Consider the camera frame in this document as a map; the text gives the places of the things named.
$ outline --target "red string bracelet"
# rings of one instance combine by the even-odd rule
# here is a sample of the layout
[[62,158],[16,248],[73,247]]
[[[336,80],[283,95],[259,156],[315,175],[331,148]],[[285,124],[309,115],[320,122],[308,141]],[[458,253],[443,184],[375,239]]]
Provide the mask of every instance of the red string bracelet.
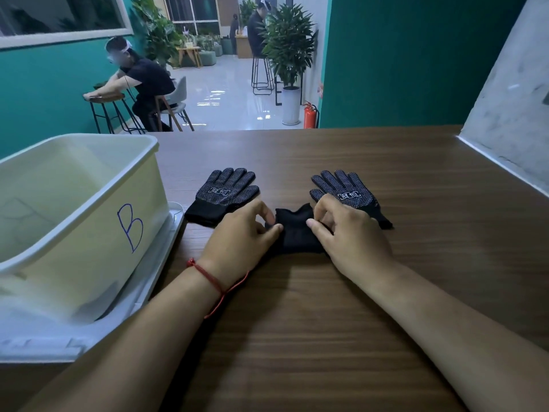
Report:
[[191,266],[194,266],[196,270],[198,270],[206,279],[208,279],[208,281],[212,285],[214,285],[214,288],[216,288],[216,290],[221,294],[221,298],[219,299],[219,302],[217,303],[215,308],[213,308],[213,310],[204,317],[205,320],[211,317],[214,314],[214,312],[217,311],[217,308],[221,306],[221,304],[223,303],[223,299],[225,299],[225,295],[230,291],[234,290],[237,286],[243,284],[244,281],[248,278],[248,275],[250,274],[250,272],[248,271],[242,279],[240,279],[237,283],[232,285],[227,291],[223,291],[223,287],[219,283],[219,280],[217,280],[215,276],[212,276],[208,272],[206,272],[206,270],[204,270],[201,266],[197,265],[196,262],[194,261],[194,258],[190,258],[189,261],[187,262],[187,267],[189,268]]

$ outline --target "person's left hand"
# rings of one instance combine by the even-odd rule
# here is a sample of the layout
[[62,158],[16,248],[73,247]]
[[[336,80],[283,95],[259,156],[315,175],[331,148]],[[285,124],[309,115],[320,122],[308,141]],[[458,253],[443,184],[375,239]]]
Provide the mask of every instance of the person's left hand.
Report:
[[255,221],[256,215],[269,224],[275,223],[272,211],[256,198],[234,213],[225,215],[196,263],[215,276],[225,289],[256,267],[282,231],[282,224],[265,230]]
[[96,96],[99,96],[99,95],[97,95],[97,91],[88,92],[88,93],[83,95],[83,97],[86,101],[89,101],[91,98],[95,98]]

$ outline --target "red fire extinguisher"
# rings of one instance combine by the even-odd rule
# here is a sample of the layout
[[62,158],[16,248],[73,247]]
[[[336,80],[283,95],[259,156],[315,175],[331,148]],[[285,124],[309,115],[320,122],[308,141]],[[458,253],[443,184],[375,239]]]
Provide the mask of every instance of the red fire extinguisher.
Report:
[[318,128],[319,109],[314,104],[306,102],[303,128]]

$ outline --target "dotted glove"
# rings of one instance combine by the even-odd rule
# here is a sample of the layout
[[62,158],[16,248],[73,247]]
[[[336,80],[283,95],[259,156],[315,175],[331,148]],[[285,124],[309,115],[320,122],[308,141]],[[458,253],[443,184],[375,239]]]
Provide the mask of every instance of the dotted glove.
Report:
[[320,188],[310,192],[312,199],[318,202],[324,194],[332,194],[343,204],[362,210],[370,217],[375,218],[382,229],[393,228],[393,224],[381,213],[379,202],[364,186],[359,175],[354,172],[347,175],[342,170],[337,170],[334,173],[335,176],[327,170],[323,170],[321,176],[312,176],[312,181]]
[[223,172],[215,170],[196,193],[196,200],[185,213],[189,222],[205,227],[216,227],[225,214],[232,213],[250,202],[259,187],[250,185],[255,173],[243,167],[233,171],[228,167]]

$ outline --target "tall white planter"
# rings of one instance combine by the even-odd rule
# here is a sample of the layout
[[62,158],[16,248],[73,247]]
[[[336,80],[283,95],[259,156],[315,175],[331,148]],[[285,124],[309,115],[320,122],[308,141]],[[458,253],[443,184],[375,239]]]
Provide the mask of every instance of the tall white planter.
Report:
[[299,124],[301,89],[284,87],[282,89],[282,124],[294,126]]

